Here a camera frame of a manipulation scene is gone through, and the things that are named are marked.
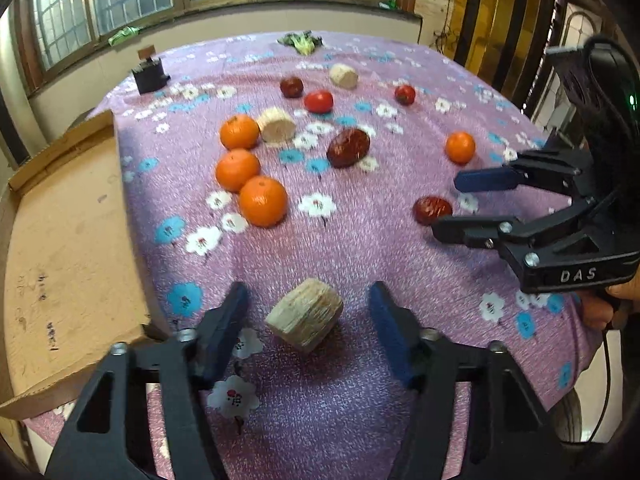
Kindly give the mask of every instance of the orange fruit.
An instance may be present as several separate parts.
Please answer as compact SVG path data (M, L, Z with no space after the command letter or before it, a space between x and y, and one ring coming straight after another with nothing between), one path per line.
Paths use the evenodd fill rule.
M260 126L248 115L234 115L220 126L220 142L228 150L250 150L258 142L259 136Z
M238 207L242 216L258 227L272 227L287 214L287 191L274 178L254 176L240 190Z
M466 164L474 158L476 142L467 132L454 132L447 137L444 151L451 162Z
M237 193L245 183L260 173L260 161L247 150L231 150L216 164L216 180L227 191Z

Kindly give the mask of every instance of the leafy green vegetable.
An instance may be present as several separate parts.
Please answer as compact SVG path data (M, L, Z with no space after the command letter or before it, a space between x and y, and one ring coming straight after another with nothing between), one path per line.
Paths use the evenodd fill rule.
M322 45L322 38L319 36L312 36L310 30L306 30L301 34L290 32L285 34L278 40L279 44L295 47L295 49L303 56L312 54L316 49L316 46Z

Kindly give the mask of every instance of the window frame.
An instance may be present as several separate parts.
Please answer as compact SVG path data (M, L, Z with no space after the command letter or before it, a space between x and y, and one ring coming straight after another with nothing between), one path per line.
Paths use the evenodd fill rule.
M185 16L191 16L205 10L250 3L287 1L340 2L344 4L377 7L378 4L386 2L387 0L173 0L173 7L160 10L148 16L143 16L133 22L127 23L127 25L130 27L147 28L160 25L161 23L179 20ZM42 63L40 45L36 38L33 0L14 0L14 32L24 76L23 83L28 97L33 96L41 88L45 87L72 66L107 48L109 46L109 38L121 28L119 27L107 34L100 35L96 26L94 0L82 0L82 3L87 16L90 35L89 43L73 51L49 69L45 69Z

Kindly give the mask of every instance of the cardboard tray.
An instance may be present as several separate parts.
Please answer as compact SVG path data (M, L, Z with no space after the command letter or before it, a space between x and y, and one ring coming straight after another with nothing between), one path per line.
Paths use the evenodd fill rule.
M74 400L111 344L170 327L127 229L110 111L24 165L0 201L0 416Z

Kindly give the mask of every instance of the tablecloth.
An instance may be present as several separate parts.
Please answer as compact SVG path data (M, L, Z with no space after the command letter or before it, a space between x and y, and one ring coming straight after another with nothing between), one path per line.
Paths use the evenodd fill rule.
M598 337L581 325L570 296L528 296L494 251L437 243L412 218L423 195L449 200L456 214L515 214L522 219L567 206L564 196L532 189L461 194L460 170L444 155L446 137L476 140L468 168L513 160L541 146L543 134L510 102L464 68L415 44L318 32L324 45L308 57L277 43L281 34L238 36L161 55L169 86L140 96L132 78L109 92L117 123L133 239L176 328L195 325L218 306L233 280L248 284L252 303L225 379L204 399L233 480L366 479L388 475L414 394L392 377L369 319L367 289L383 280L398 304L456 342L504 341L549 408L591 361ZM329 67L357 70L354 91L332 86ZM283 76L305 91L329 89L334 110L308 113L286 100ZM398 105L394 87L418 92ZM261 229L239 214L237 200L212 177L225 153L218 130L235 113L256 118L284 108L296 121L287 145L259 145L262 172L289 194L289 213ZM331 138L357 126L369 155L334 170ZM344 313L326 340L302 355L264 325L273 305L309 277L330 284ZM459 471L468 390L458 389L445 477ZM159 388L149 410L158 471L170 478ZM53 443L72 405L29 422Z

